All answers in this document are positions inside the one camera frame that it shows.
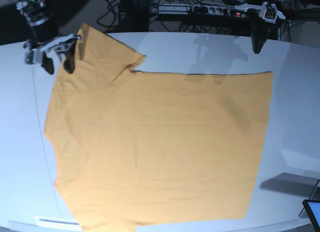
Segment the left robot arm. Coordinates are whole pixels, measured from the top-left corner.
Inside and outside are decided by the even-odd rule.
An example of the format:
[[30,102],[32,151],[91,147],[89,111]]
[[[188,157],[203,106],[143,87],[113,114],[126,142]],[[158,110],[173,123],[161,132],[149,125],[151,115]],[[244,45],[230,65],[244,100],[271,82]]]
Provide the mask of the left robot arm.
[[232,9],[250,25],[252,49],[259,54],[269,36],[292,22],[320,22],[320,0],[246,0]]

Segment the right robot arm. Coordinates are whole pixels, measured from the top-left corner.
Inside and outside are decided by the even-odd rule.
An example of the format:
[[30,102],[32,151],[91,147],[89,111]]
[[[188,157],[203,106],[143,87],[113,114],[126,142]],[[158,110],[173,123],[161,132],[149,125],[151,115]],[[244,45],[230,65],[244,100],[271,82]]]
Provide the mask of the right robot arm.
[[64,70],[72,74],[75,70],[75,51],[77,41],[82,37],[70,33],[59,34],[58,27],[49,15],[47,0],[18,0],[16,9],[25,17],[32,38],[23,44],[24,62],[27,65],[39,64],[50,75],[55,72],[53,60],[48,53],[53,51],[60,60],[63,58]]

